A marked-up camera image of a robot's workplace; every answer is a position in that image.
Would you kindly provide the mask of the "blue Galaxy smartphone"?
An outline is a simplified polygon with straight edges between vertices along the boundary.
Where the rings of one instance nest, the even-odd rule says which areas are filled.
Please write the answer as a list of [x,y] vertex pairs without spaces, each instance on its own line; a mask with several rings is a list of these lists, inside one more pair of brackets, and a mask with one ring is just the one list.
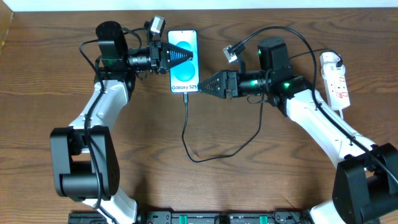
[[170,30],[168,41],[170,44],[193,53],[192,59],[170,69],[171,92],[197,92],[200,81],[197,32],[195,30]]

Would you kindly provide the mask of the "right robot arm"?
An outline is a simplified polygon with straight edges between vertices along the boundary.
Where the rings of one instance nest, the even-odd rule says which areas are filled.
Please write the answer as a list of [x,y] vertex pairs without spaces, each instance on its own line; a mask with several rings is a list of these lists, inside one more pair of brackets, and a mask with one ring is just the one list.
[[202,81],[202,93],[226,97],[266,95],[324,150],[336,168],[332,198],[307,211],[306,223],[369,223],[397,210],[397,149],[377,145],[337,115],[313,82],[296,76],[284,40],[258,44],[261,68],[222,70]]

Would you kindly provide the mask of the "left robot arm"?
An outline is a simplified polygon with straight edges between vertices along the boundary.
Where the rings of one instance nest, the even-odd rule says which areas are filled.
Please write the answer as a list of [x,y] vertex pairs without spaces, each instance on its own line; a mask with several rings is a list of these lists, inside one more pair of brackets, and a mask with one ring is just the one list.
[[120,168],[111,131],[128,104],[141,73],[165,74],[193,58],[193,52],[162,42],[165,19],[144,23],[147,45],[134,49],[125,36],[137,30],[106,21],[96,28],[100,56],[90,62],[94,92],[83,111],[65,128],[50,134],[55,191],[61,197],[91,206],[101,214],[93,223],[140,223],[137,202],[120,187]]

